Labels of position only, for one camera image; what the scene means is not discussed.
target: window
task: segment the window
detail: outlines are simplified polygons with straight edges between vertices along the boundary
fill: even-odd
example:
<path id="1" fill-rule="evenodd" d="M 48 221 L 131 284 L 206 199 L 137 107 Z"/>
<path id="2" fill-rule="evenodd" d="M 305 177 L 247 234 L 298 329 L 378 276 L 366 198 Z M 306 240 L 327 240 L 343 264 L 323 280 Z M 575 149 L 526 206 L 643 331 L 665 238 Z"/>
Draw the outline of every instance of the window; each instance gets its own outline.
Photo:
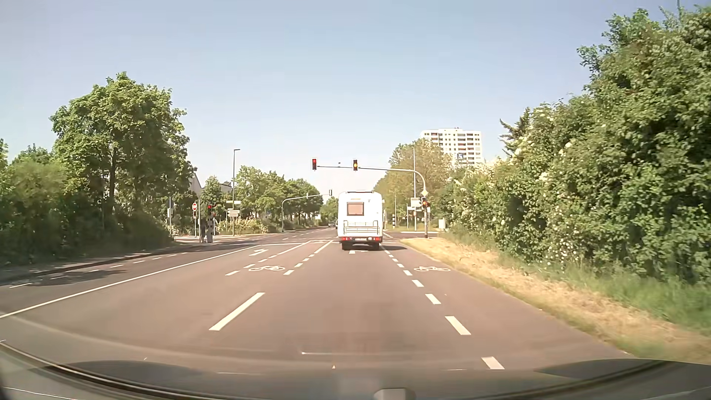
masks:
<path id="1" fill-rule="evenodd" d="M 364 216 L 365 210 L 363 203 L 346 203 L 346 215 L 348 216 Z"/>

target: building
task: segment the building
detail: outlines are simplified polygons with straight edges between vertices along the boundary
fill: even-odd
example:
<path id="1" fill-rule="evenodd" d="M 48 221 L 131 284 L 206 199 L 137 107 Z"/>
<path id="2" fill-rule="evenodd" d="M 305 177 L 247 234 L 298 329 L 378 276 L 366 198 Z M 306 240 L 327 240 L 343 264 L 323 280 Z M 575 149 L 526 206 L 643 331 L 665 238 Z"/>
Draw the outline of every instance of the building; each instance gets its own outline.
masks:
<path id="1" fill-rule="evenodd" d="M 456 128 L 440 128 L 423 130 L 420 137 L 430 139 L 442 148 L 445 154 L 451 155 L 453 166 L 464 166 L 483 163 L 481 155 L 481 132 Z"/>
<path id="2" fill-rule="evenodd" d="M 190 190 L 194 191 L 199 197 L 203 192 L 203 189 L 203 186 L 200 184 L 200 179 L 198 179 L 198 176 L 194 174 L 190 180 Z M 222 183 L 220 184 L 220 190 L 223 193 L 232 193 L 232 185 L 230 185 L 229 181 Z"/>

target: street lamp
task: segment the street lamp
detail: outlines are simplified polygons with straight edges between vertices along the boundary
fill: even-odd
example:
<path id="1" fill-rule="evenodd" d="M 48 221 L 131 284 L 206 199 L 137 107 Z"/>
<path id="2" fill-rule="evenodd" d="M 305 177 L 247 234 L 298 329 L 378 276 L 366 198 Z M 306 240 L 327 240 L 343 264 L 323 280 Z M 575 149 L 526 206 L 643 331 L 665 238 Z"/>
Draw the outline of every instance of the street lamp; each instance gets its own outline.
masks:
<path id="1" fill-rule="evenodd" d="M 232 150 L 232 210 L 235 209 L 235 155 L 240 149 Z M 232 221 L 232 236 L 235 235 L 235 222 Z"/>

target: road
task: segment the road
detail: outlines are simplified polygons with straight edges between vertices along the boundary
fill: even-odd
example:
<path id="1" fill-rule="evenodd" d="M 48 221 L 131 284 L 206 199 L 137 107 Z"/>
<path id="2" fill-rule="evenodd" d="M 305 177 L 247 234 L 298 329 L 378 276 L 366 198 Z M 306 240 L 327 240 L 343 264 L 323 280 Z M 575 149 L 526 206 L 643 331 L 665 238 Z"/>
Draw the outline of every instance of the road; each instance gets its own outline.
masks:
<path id="1" fill-rule="evenodd" d="M 627 357 L 396 238 L 380 251 L 343 251 L 335 235 L 223 238 L 5 283 L 0 340 L 57 363 L 146 360 L 239 374 Z"/>

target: white motorhome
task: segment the white motorhome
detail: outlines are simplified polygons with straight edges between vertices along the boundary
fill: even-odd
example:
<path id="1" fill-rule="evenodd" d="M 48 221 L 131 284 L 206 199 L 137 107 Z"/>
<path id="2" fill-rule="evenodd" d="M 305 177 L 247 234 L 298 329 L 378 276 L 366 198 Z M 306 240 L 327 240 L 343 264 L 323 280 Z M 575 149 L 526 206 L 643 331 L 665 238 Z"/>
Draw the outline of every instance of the white motorhome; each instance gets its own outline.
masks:
<path id="1" fill-rule="evenodd" d="M 379 249 L 383 242 L 383 197 L 376 191 L 339 194 L 337 227 L 343 250 L 361 243 Z"/>

